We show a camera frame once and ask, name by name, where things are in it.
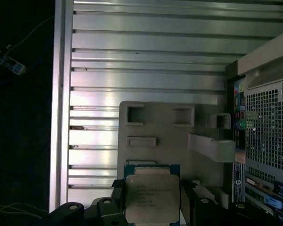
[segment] black cable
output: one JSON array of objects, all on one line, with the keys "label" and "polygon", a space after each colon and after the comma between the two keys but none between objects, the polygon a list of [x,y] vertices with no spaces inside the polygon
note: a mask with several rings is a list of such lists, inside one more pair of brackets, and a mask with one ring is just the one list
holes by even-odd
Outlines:
[{"label": "black cable", "polygon": [[13,74],[8,68],[0,65],[0,88],[6,87],[6,85],[15,82],[19,78],[20,76]]},{"label": "black cable", "polygon": [[38,1],[33,1],[33,10],[32,10],[32,16],[29,20],[27,20],[27,22],[22,26],[22,28],[11,38],[11,40],[8,42],[8,46],[13,46],[18,37],[20,36],[20,34],[25,31],[35,20],[36,17],[36,11],[37,11],[37,2]]},{"label": "black cable", "polygon": [[13,178],[16,178],[16,179],[19,179],[19,178],[20,178],[20,176],[17,175],[16,173],[9,172],[9,171],[7,171],[7,170],[1,168],[1,167],[0,167],[0,171],[3,172],[3,173],[5,173],[5,174],[7,174],[7,175],[9,175],[9,176],[11,176],[11,177],[13,177]]},{"label": "black cable", "polygon": [[40,64],[36,65],[31,71],[29,71],[29,72],[27,73],[27,75],[32,79],[33,83],[34,83],[37,87],[39,87],[39,88],[41,88],[41,89],[43,89],[43,90],[51,91],[51,90],[52,90],[52,86],[50,86],[50,87],[45,87],[45,86],[43,86],[42,84],[40,84],[40,83],[36,80],[36,77],[35,77],[35,74],[36,74],[36,73],[33,73],[37,68],[39,68],[39,67],[41,67],[41,66],[48,66],[49,68],[51,68],[51,72],[50,72],[50,73],[52,74],[52,69],[53,69],[53,65],[52,65],[52,64],[50,64],[50,63],[40,63]]}]

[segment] perforated metal mesh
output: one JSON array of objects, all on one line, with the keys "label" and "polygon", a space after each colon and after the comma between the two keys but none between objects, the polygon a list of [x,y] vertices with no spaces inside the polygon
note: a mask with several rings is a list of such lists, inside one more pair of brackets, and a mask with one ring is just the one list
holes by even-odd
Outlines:
[{"label": "perforated metal mesh", "polygon": [[283,170],[283,102],[278,90],[246,97],[247,158]]},{"label": "perforated metal mesh", "polygon": [[264,173],[258,169],[255,169],[253,167],[248,167],[248,173],[252,174],[253,176],[260,178],[264,181],[268,181],[273,184],[273,181],[275,181],[275,176]]}]

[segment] white cable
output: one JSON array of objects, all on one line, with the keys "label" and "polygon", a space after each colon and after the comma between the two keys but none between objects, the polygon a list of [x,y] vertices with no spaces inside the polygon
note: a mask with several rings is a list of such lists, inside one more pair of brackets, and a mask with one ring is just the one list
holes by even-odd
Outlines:
[{"label": "white cable", "polygon": [[1,205],[1,206],[0,206],[0,210],[3,210],[3,209],[5,209],[5,208],[18,209],[18,208],[15,208],[15,207],[11,207],[11,206],[14,206],[14,205],[26,205],[26,206],[32,207],[32,208],[34,208],[34,209],[36,209],[36,210],[39,210],[39,211],[43,211],[43,212],[45,212],[45,213],[48,213],[47,210],[38,209],[38,208],[36,208],[36,207],[34,207],[34,206],[32,206],[32,205],[29,205],[29,204],[27,204],[27,203],[13,203],[13,204],[10,204],[10,205],[8,205],[8,206]]},{"label": "white cable", "polygon": [[22,212],[24,212],[24,213],[29,213],[29,212],[26,211],[26,210],[22,210],[22,209],[15,208],[15,207],[11,207],[11,206],[0,206],[0,210],[6,209],[6,208],[10,208],[10,209],[13,209],[13,210],[19,210],[19,211],[22,211]]},{"label": "white cable", "polygon": [[32,33],[34,33],[42,24],[46,23],[47,21],[51,20],[52,18],[54,18],[55,16],[51,16],[49,18],[47,18],[46,20],[42,21],[39,25],[37,25],[25,38],[23,38],[18,44],[14,45],[13,47],[11,47],[7,52],[6,52],[6,56],[8,56],[8,54],[15,48],[17,48],[18,46],[20,46],[23,42],[26,41],[26,39],[28,39]]},{"label": "white cable", "polygon": [[26,215],[30,215],[30,216],[33,216],[33,217],[38,218],[38,219],[42,218],[39,215],[32,214],[32,213],[26,213],[26,212],[6,212],[6,211],[3,211],[3,210],[0,210],[0,212],[7,213],[7,214],[26,214]]}]

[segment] dark background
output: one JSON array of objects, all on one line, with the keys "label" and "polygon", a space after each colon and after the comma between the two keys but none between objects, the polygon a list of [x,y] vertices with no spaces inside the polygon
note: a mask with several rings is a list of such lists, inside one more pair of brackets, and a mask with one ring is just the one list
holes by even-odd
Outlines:
[{"label": "dark background", "polygon": [[[54,0],[0,0],[0,50],[53,15]],[[48,210],[53,37],[54,18],[10,52],[29,69],[22,77],[0,66],[0,205]],[[15,216],[0,213],[6,225]]]}]

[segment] metal side panel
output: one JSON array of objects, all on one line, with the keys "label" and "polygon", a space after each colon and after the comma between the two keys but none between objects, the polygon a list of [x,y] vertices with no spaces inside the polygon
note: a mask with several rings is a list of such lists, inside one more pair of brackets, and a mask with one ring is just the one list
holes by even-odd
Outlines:
[{"label": "metal side panel", "polygon": [[283,33],[258,3],[56,0],[50,211],[110,195],[122,101],[224,106],[225,66]]}]

